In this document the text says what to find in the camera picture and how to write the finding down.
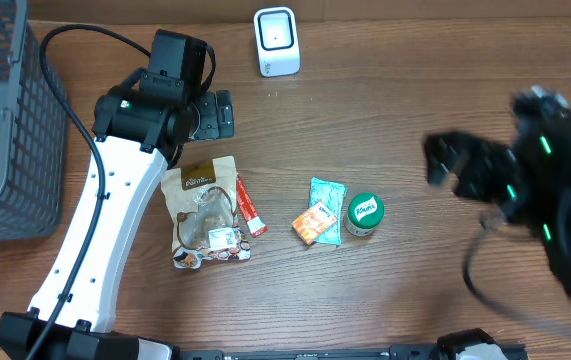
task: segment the gray bin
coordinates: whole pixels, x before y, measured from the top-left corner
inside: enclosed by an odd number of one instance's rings
[[[49,235],[61,218],[67,117],[38,47],[26,0],[0,0],[0,240]]]

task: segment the green round container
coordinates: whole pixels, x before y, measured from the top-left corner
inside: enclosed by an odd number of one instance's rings
[[[372,193],[358,194],[347,208],[345,228],[356,236],[367,236],[374,232],[384,215],[381,198]]]

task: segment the blue packet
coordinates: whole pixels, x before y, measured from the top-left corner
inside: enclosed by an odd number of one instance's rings
[[[322,201],[336,215],[337,219],[334,225],[316,238],[317,243],[336,246],[341,244],[341,212],[346,194],[347,188],[343,184],[312,178],[309,190],[309,207]]]

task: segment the green light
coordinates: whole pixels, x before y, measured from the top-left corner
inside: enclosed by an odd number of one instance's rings
[[[552,241],[552,234],[549,232],[549,227],[547,224],[543,224],[543,231],[545,232],[545,239],[547,242]]]
[[[552,153],[552,148],[549,147],[549,143],[547,142],[547,138],[545,136],[541,136],[541,144],[543,144],[543,149],[545,149],[547,155]]]
[[[512,185],[507,185],[507,192],[509,192],[509,196],[512,197],[512,200],[516,199],[516,191]]]

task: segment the wall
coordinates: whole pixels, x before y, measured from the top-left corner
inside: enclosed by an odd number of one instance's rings
[[[291,7],[299,21],[571,16],[571,0],[29,0],[35,20],[103,24],[251,22]]]

